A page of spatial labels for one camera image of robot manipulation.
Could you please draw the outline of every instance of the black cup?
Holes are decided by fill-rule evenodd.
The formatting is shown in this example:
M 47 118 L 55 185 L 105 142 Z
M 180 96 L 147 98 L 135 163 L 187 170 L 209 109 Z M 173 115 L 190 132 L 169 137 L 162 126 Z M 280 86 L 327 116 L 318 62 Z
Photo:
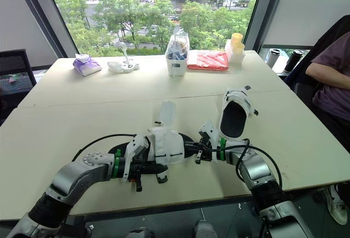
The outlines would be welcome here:
M 291 53 L 291 57 L 288 59 L 287 61 L 287 65 L 284 68 L 285 72 L 290 72 L 293 70 L 293 68 L 295 67 L 295 65 L 299 62 L 299 60 L 301 59 L 301 57 L 304 55 L 304 52 L 301 50 L 294 50 Z

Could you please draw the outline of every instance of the person's arm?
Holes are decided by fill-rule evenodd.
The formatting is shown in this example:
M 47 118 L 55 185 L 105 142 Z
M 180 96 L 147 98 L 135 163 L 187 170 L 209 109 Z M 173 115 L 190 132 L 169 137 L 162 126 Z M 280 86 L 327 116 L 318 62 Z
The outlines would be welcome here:
M 312 62 L 305 73 L 323 84 L 350 90 L 350 77 L 330 66 Z

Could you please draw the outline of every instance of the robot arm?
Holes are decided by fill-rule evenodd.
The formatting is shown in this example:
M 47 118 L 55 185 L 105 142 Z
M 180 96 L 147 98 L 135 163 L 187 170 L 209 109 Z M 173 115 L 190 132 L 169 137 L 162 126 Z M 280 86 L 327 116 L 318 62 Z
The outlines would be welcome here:
M 211 138 L 211 135 L 216 135 L 215 131 L 211 123 L 206 123 L 199 131 L 202 136 L 199 144 L 185 142 L 185 149 L 197 153 L 196 163 L 200 164 L 201 160 L 214 160 L 212 157 L 215 155 L 215 160 L 238 165 L 244 183 L 252 192 L 255 207 L 273 238 L 312 238 L 308 226 L 284 194 L 268 164 L 255 152 L 255 147 L 248 147 L 245 141 L 224 139 L 217 140 L 215 144 Z M 248 149 L 242 156 L 245 147 Z
M 65 165 L 7 238 L 54 237 L 71 208 L 96 182 L 111 178 L 128 179 L 136 181 L 137 190 L 140 191 L 141 174 L 157 174 L 167 169 L 165 165 L 144 162 L 142 156 L 147 150 L 147 140 L 137 135 L 127 145 L 124 157 L 120 153 L 91 153 Z
M 236 165 L 243 150 L 244 148 L 226 150 L 226 162 Z M 239 164 L 239 171 L 244 183 L 252 192 L 256 209 L 272 237 L 313 237 L 294 204 L 288 200 L 277 183 L 267 163 L 253 149 L 246 152 Z

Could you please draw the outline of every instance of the white basket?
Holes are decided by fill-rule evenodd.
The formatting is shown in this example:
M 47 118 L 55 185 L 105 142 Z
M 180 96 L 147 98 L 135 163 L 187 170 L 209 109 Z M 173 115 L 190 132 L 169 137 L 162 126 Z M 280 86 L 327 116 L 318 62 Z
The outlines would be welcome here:
M 187 68 L 187 59 L 188 57 L 185 60 L 166 59 L 166 62 L 168 64 L 169 75 L 172 75 L 172 76 L 185 75 L 185 71 Z

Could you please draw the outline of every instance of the black cable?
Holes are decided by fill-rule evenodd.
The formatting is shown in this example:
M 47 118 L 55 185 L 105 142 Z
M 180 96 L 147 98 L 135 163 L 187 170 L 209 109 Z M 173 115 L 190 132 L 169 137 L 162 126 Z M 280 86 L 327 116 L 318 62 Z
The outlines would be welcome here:
M 245 147 L 246 147 L 246 145 L 235 145 L 235 146 L 225 147 L 225 148 L 222 148 L 222 149 L 209 149 L 209 148 L 206 148 L 205 150 L 209 150 L 211 152 L 221 152 L 222 150 L 236 149 L 236 148 L 245 148 Z M 250 145 L 249 148 L 255 149 L 255 150 L 263 153 L 266 157 L 268 157 L 269 160 L 271 160 L 271 162 L 273 163 L 273 165 L 274 165 L 274 167 L 275 167 L 275 169 L 277 171 L 279 186 L 282 189 L 282 175 L 281 175 L 281 172 L 280 172 L 276 162 L 274 161 L 274 159 L 270 155 L 268 155 L 265 151 L 263 151 L 262 149 L 259 149 L 258 147 Z
M 97 140 L 94 140 L 92 142 L 90 142 L 88 145 L 86 145 L 84 148 L 80 149 L 76 155 L 74 156 L 74 158 L 72 159 L 72 162 L 75 161 L 77 159 L 77 157 L 87 148 L 89 148 L 91 145 L 95 144 L 98 141 L 104 140 L 105 138 L 111 138 L 111 137 L 119 137 L 119 136 L 126 136 L 126 137 L 135 137 L 136 134 L 111 134 L 111 135 L 107 135 L 107 136 L 103 136 L 101 138 L 98 138 Z
M 262 224 L 259 231 L 259 238 L 263 238 L 265 227 L 266 227 L 266 222 L 262 220 Z
M 61 225 L 61 227 L 60 227 L 60 230 L 59 230 L 59 232 L 58 232 L 58 234 L 57 234 L 59 238 L 62 238 L 63 229 L 64 229 L 64 227 L 65 227 L 65 225 L 66 225 L 67 218 L 68 218 L 68 215 L 67 215 L 67 216 L 65 217 L 65 219 L 63 220 L 62 225 Z
M 236 163 L 236 174 L 237 174 L 237 177 L 242 181 L 244 182 L 244 179 L 243 177 L 240 175 L 240 172 L 239 172 L 239 166 L 242 162 L 242 159 L 244 157 L 244 155 L 246 154 L 247 150 L 249 149 L 249 145 L 250 145 L 250 140 L 248 138 L 245 138 L 244 141 L 246 141 L 246 146 L 244 148 L 244 151 L 242 152 L 240 158 L 238 159 L 238 162 Z

